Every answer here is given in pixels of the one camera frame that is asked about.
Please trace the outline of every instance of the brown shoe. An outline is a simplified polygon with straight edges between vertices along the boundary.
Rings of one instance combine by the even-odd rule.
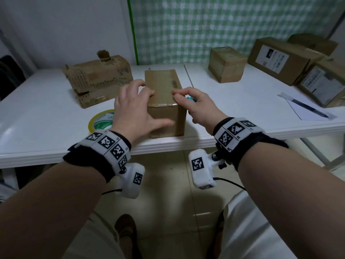
[[[132,216],[121,215],[115,223],[115,230],[118,232],[119,238],[128,236],[132,240],[132,258],[142,259],[137,243],[137,227]]]
[[[218,220],[217,220],[217,224],[216,224],[216,232],[215,232],[215,235],[213,236],[213,240],[212,240],[210,247],[207,249],[206,259],[217,259],[220,255],[221,242],[217,239],[217,236],[219,234],[223,233],[223,228],[224,228],[223,212],[224,212],[224,210],[218,216]]]

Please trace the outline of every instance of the person's left arm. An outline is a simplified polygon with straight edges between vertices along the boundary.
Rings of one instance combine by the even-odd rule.
[[[150,131],[173,125],[153,119],[147,102],[154,91],[143,80],[121,87],[111,130],[133,143]],[[67,162],[53,166],[0,205],[3,258],[61,258],[92,213],[106,186],[93,167]]]

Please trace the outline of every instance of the white plastic device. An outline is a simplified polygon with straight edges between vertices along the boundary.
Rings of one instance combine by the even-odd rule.
[[[188,155],[193,184],[196,188],[204,190],[216,186],[213,180],[213,167],[225,163],[224,159],[215,161],[218,159],[216,153],[207,154],[204,149],[197,149]]]
[[[136,199],[140,192],[140,185],[145,174],[145,167],[138,163],[127,163],[116,175],[119,180],[115,189],[122,189],[116,192],[117,195],[126,198]]]

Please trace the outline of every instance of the tabletop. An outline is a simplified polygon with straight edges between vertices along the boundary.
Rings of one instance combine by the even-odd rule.
[[[282,91],[298,91],[251,65],[246,66],[241,81],[223,84],[213,78],[204,64],[131,68],[134,79],[144,79],[144,71],[149,69],[175,69],[182,87],[194,85],[209,93],[226,114],[246,117],[280,139],[345,132],[345,107],[330,109],[339,116],[332,122],[301,121],[289,104],[277,97]],[[113,105],[114,100],[109,100],[83,109],[60,69],[39,70],[0,102],[0,168],[60,162],[71,145],[89,134],[90,119]],[[184,136],[145,139],[131,153],[214,145],[215,139],[202,126],[193,124],[187,114]]]

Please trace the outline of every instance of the torn cardboard box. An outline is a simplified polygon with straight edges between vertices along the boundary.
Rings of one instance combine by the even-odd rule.
[[[208,69],[220,83],[241,80],[247,57],[231,47],[212,48]]]
[[[151,132],[151,138],[180,136],[185,133],[187,110],[179,106],[171,94],[174,89],[182,89],[175,70],[145,71],[146,86],[155,91],[147,104],[147,112],[154,118],[169,118],[174,126]]]
[[[290,36],[287,42],[292,44],[300,44],[317,52],[321,52],[327,56],[330,56],[338,46],[338,43],[335,41],[328,40],[311,33],[293,34]]]
[[[333,59],[316,62],[297,87],[321,107],[345,105],[345,65]]]
[[[115,98],[120,87],[133,80],[128,61],[109,56],[105,50],[97,53],[99,60],[66,65],[62,69],[82,108]]]
[[[301,45],[266,37],[255,41],[248,63],[291,86],[310,65],[324,57],[324,54]]]

